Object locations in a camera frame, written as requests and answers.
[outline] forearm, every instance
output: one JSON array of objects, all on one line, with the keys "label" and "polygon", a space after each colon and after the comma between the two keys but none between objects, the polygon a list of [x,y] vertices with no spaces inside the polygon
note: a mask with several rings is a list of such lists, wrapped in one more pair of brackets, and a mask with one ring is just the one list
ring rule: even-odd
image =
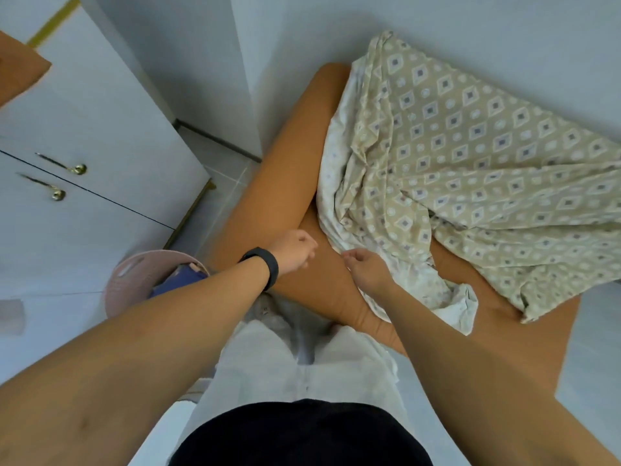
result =
[{"label": "forearm", "polygon": [[268,278],[250,258],[130,308],[4,384],[3,464],[126,465],[217,361]]},{"label": "forearm", "polygon": [[396,284],[377,299],[431,405],[473,465],[618,465],[552,396]]}]

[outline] black wristband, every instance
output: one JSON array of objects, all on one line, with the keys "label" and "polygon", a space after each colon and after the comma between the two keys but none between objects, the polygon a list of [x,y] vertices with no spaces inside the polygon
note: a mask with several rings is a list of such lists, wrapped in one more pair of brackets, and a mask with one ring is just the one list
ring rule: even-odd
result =
[{"label": "black wristband", "polygon": [[265,288],[263,289],[263,292],[265,292],[268,289],[270,289],[272,286],[274,286],[274,283],[278,279],[278,262],[276,261],[276,258],[274,257],[274,255],[272,255],[270,252],[268,252],[265,249],[262,249],[261,247],[257,247],[255,249],[247,251],[242,257],[242,259],[239,261],[239,263],[242,263],[244,260],[247,260],[251,257],[261,257],[263,258],[263,261],[268,265],[269,280],[268,280],[268,284],[266,284]]}]

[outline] gold door handle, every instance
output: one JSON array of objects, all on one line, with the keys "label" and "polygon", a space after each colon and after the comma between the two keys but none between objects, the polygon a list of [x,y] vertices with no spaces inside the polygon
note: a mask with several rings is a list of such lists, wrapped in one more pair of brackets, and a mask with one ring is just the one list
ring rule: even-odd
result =
[{"label": "gold door handle", "polygon": [[83,175],[84,173],[86,173],[86,165],[83,163],[80,163],[78,165],[75,165],[74,167],[68,167],[63,165],[62,163],[54,160],[53,158],[50,158],[48,156],[43,155],[42,153],[38,153],[35,152],[35,155],[40,156],[43,160],[47,160],[48,162],[53,163],[54,165],[58,165],[59,167],[64,168],[65,170],[68,170],[69,172],[72,172],[76,175]]},{"label": "gold door handle", "polygon": [[62,201],[65,196],[67,195],[65,191],[63,191],[60,188],[57,188],[56,186],[46,183],[45,181],[41,181],[40,179],[36,179],[33,178],[31,176],[25,175],[24,173],[18,173],[19,176],[25,178],[25,179],[29,179],[30,181],[34,181],[35,183],[39,183],[42,184],[43,186],[47,186],[48,188],[51,189],[51,198],[54,201]]}]

